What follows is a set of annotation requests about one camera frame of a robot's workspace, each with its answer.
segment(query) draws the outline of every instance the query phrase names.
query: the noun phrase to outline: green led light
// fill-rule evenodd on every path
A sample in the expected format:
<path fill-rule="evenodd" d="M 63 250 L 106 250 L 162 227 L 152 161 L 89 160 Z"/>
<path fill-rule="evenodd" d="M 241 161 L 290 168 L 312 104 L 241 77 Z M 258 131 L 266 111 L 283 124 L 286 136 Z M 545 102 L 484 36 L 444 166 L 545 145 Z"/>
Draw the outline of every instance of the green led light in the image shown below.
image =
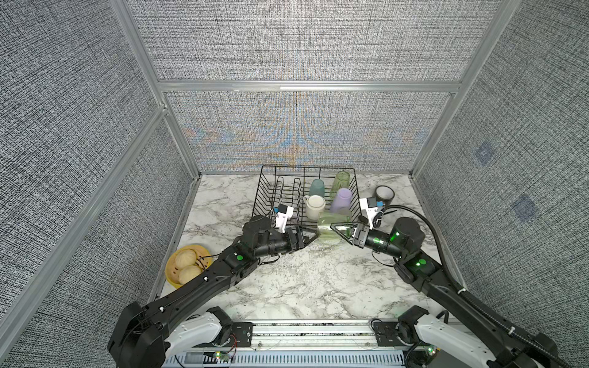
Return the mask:
<path fill-rule="evenodd" d="M 391 237 L 391 241 L 393 241 L 397 236 L 399 236 L 399 233 L 395 233 L 395 235 Z"/>

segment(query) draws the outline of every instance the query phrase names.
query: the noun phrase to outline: yellow plate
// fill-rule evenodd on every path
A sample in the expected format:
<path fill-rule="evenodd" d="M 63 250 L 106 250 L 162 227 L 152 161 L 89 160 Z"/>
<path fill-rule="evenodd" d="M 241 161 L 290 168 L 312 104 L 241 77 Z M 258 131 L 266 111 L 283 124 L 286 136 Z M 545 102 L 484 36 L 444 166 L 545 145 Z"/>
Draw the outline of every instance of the yellow plate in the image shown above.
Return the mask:
<path fill-rule="evenodd" d="M 172 254 L 172 256 L 168 259 L 168 263 L 166 263 L 166 280 L 168 280 L 168 282 L 172 284 L 175 288 L 179 288 L 180 286 L 182 286 L 182 284 L 178 280 L 180 271 L 178 271 L 178 269 L 176 268 L 176 256 L 181 251 L 187 249 L 192 249 L 196 253 L 197 257 L 205 257 L 211 255 L 209 251 L 206 250 L 204 247 L 196 244 L 190 244 L 189 246 L 182 247 L 175 251 L 174 254 Z M 213 258 L 203 258 L 201 261 L 205 268 L 208 268 L 211 265 L 211 263 L 213 263 Z M 196 262 L 195 265 L 197 265 L 199 268 L 202 268 L 199 262 Z"/>

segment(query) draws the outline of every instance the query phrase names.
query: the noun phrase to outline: textured wall panel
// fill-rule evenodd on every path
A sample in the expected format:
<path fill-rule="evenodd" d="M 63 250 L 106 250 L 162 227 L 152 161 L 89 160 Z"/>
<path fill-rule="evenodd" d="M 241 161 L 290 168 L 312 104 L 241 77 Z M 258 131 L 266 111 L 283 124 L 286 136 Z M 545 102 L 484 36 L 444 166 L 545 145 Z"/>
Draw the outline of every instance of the textured wall panel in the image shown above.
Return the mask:
<path fill-rule="evenodd" d="M 500 0 L 129 0 L 162 79 L 460 79 Z"/>
<path fill-rule="evenodd" d="M 171 92 L 204 171 L 409 170 L 448 99 L 423 92 Z"/>
<path fill-rule="evenodd" d="M 2 367 L 114 367 L 108 339 L 147 302 L 191 181 L 161 122 Z"/>
<path fill-rule="evenodd" d="M 8 1 L 0 19 L 0 318 L 155 102 L 103 1 Z"/>
<path fill-rule="evenodd" d="M 589 341 L 589 3 L 524 0 L 417 182 L 471 291 Z"/>

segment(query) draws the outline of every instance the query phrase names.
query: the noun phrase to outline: green glass cup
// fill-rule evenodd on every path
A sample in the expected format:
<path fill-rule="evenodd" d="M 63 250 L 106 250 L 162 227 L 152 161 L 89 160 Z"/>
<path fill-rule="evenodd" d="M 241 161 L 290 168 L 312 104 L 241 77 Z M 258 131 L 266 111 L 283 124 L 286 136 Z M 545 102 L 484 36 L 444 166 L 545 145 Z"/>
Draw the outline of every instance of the green glass cup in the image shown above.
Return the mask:
<path fill-rule="evenodd" d="M 341 188 L 349 188 L 350 187 L 350 173 L 347 171 L 340 171 L 335 175 L 335 179 L 333 179 L 333 185 L 331 189 L 331 197 L 335 197 L 335 194 Z"/>

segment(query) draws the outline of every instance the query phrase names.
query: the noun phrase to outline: dish rack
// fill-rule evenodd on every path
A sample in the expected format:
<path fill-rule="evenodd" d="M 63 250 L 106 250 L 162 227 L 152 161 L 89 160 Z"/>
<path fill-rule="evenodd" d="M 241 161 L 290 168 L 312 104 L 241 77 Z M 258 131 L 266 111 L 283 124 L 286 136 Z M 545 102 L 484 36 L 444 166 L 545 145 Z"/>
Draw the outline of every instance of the dish rack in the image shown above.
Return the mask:
<path fill-rule="evenodd" d="M 350 219 L 356 221 L 361 214 L 360 196 L 358 194 L 356 170 L 351 167 L 262 166 L 252 217 L 255 215 L 268 216 L 275 223 L 276 213 L 273 209 L 278 208 L 279 204 L 285 204 L 294 209 L 293 217 L 287 222 L 287 225 L 317 227 L 316 220 L 307 218 L 303 196 L 309 194 L 309 188 L 313 180 L 323 180 L 326 201 L 324 211 L 329 211 L 335 196 L 335 193 L 331 194 L 331 187 L 335 175 L 339 171 L 347 171 L 350 174 L 349 189 L 352 191 L 352 203 L 350 205 L 352 215 Z"/>

